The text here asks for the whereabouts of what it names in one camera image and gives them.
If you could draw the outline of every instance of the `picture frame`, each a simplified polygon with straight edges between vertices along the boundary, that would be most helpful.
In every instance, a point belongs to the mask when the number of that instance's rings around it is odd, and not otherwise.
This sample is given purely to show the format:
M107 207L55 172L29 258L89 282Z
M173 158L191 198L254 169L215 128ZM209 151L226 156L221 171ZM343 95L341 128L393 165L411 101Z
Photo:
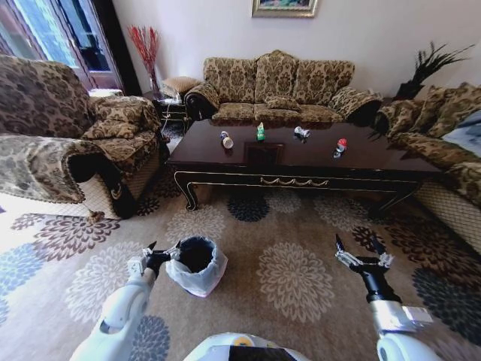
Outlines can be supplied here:
M253 17L314 17L318 0L253 0Z

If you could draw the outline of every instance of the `small table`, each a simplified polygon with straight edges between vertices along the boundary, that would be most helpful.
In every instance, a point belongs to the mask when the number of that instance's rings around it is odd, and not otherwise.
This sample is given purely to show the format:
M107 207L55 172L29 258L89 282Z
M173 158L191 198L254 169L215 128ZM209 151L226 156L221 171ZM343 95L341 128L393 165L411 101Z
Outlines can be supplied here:
M164 120L164 127L168 120L181 121L183 125L183 134L185 135L189 128L189 116L187 115L187 108L182 100L176 100L168 96L162 96L160 99L155 99L152 92L147 92L143 95L144 98L149 99L157 111L157 115L161 120Z
M167 163L176 169L174 178L189 211L198 205L193 184L222 184L388 193L370 210L371 217L380 217L426 178L440 175L438 168L396 148L369 127L322 127L312 129L305 143L294 136L294 129L266 129L265 141L259 143L255 126L214 126L202 120L192 125ZM234 141L230 150L221 145L222 130ZM347 139L348 148L334 158L340 138Z

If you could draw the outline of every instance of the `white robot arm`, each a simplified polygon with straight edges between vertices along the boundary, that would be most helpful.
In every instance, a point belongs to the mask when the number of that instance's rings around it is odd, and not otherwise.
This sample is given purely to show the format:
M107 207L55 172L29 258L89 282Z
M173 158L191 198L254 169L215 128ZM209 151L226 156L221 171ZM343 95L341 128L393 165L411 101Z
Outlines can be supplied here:
M401 304L401 298L394 293L384 277L394 257L386 252L375 237L371 243L380 255L379 259L353 256L344 250L339 235L336 235L336 258L359 273L368 289L366 299L373 311L374 325L380 337L377 342L379 360L442 361L431 348L409 336L418 327L432 323L432 318L424 308Z
M175 248L154 251L154 247L155 243L143 250L142 257L129 260L127 284L107 298L100 318L89 337L75 350L71 361L129 359L135 331L147 309L160 265L168 261L175 251Z

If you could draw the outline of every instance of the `red dried branches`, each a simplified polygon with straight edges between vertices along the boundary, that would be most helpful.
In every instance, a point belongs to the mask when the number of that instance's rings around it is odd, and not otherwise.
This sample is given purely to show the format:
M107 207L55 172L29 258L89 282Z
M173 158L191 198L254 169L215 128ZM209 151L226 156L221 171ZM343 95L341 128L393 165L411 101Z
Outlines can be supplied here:
M159 33L152 26L129 26L129 35L137 48L145 69L155 77L157 50L159 49Z

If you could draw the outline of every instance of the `side table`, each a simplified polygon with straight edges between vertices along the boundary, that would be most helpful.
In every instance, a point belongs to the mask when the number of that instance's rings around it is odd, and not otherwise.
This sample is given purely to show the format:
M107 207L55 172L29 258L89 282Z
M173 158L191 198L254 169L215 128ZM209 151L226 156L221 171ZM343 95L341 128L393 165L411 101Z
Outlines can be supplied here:
M190 119L187 115L186 105L181 100L176 100L162 94L160 99L153 98L152 92L143 94L144 98L149 99L157 111L157 115L164 122L162 130L169 120L181 121L183 124L183 135L187 133L190 126Z

